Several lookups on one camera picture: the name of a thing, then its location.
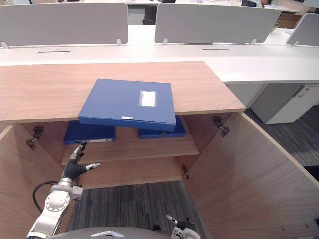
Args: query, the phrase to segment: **white partition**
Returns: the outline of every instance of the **white partition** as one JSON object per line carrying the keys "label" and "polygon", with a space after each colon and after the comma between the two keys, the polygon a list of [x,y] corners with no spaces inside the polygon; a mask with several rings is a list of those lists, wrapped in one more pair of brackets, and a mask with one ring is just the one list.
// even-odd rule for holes
{"label": "white partition", "polygon": [[286,43],[319,46],[319,14],[306,13],[303,15]]}
{"label": "white partition", "polygon": [[0,41],[7,46],[112,44],[128,41],[127,6],[64,3],[0,7]]}
{"label": "white partition", "polygon": [[165,4],[158,6],[155,42],[257,43],[266,40],[281,11],[274,9]]}

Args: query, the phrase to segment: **black cable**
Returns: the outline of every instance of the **black cable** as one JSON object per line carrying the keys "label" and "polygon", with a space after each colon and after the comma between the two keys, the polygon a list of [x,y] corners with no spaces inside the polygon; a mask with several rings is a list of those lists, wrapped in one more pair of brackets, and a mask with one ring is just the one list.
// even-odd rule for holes
{"label": "black cable", "polygon": [[40,187],[42,187],[43,185],[46,185],[46,184],[50,184],[51,186],[53,186],[54,184],[58,184],[58,182],[57,182],[57,181],[47,181],[47,182],[41,183],[41,184],[39,184],[38,186],[36,186],[36,187],[34,188],[33,193],[32,193],[33,202],[34,202],[34,204],[36,205],[36,207],[39,209],[39,211],[40,211],[41,213],[42,213],[42,209],[41,209],[41,207],[39,206],[39,204],[38,204],[38,202],[37,202],[37,200],[36,200],[36,198],[35,198],[35,193],[36,193],[36,191],[38,191],[38,189],[39,189]]}

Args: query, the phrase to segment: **robotic arm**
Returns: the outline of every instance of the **robotic arm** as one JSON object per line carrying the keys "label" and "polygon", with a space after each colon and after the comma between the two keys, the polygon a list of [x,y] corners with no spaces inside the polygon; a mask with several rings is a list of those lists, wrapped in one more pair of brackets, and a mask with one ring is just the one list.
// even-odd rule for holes
{"label": "robotic arm", "polygon": [[46,238],[56,234],[60,229],[61,219],[67,211],[70,200],[81,198],[83,188],[74,186],[74,180],[79,175],[101,165],[100,163],[88,166],[77,164],[84,155],[85,145],[86,142],[80,144],[71,154],[59,183],[52,186],[51,193],[45,200],[43,212],[27,234],[27,239]]}

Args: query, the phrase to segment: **cabinet door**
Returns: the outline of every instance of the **cabinet door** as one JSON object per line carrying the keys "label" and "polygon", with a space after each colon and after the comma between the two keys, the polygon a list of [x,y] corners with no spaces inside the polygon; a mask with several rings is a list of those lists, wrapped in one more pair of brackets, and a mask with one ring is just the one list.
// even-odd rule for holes
{"label": "cabinet door", "polygon": [[319,183],[244,113],[234,113],[184,179],[215,239],[319,235]]}
{"label": "cabinet door", "polygon": [[[58,181],[62,174],[61,167],[39,143],[35,151],[25,144],[29,138],[32,136],[20,124],[9,126],[0,134],[1,239],[25,238],[40,215],[32,200],[33,189],[45,181]],[[48,186],[37,192],[41,208],[49,192]],[[63,218],[65,225],[70,213]]]}

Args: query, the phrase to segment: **white label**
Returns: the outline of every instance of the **white label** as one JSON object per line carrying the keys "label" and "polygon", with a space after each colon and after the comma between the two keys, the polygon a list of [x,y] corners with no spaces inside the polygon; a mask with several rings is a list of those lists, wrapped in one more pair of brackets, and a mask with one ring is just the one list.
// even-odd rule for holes
{"label": "white label", "polygon": [[112,142],[111,138],[105,138],[105,139],[92,139],[89,140],[90,143],[102,143],[102,142]]}
{"label": "white label", "polygon": [[133,117],[132,116],[122,116],[121,119],[123,119],[123,120],[132,120]]}
{"label": "white label", "polygon": [[155,91],[141,91],[141,106],[155,107]]}

